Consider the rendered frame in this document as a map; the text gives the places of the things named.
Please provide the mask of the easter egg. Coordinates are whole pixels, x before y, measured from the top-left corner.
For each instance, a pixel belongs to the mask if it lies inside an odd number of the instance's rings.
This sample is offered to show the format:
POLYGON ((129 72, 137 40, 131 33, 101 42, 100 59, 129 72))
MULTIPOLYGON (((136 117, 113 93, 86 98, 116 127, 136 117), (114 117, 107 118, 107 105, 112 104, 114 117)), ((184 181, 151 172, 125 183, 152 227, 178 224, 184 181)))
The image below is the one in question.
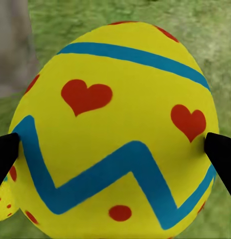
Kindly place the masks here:
POLYGON ((0 185, 0 221, 12 216, 19 208, 10 190, 6 176, 0 185))
POLYGON ((10 190, 52 239, 173 239, 217 174, 208 83, 179 40, 145 22, 104 25, 57 53, 16 108, 15 132, 10 190))

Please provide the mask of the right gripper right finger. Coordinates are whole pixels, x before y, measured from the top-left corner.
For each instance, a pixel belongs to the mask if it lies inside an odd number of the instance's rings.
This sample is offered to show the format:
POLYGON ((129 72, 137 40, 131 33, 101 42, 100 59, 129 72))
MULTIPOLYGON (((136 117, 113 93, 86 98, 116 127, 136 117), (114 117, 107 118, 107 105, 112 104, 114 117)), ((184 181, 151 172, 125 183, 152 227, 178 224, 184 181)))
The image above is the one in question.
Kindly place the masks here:
POLYGON ((231 195, 231 138, 208 132, 205 153, 231 195))

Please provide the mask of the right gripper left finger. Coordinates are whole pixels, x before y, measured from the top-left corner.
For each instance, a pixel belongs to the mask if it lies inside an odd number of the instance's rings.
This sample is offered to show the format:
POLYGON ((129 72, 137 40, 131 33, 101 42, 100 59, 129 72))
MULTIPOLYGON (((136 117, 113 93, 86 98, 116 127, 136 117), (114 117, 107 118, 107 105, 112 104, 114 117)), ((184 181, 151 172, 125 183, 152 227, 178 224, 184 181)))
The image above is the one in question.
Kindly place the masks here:
POLYGON ((18 157, 17 132, 0 136, 0 185, 18 157))

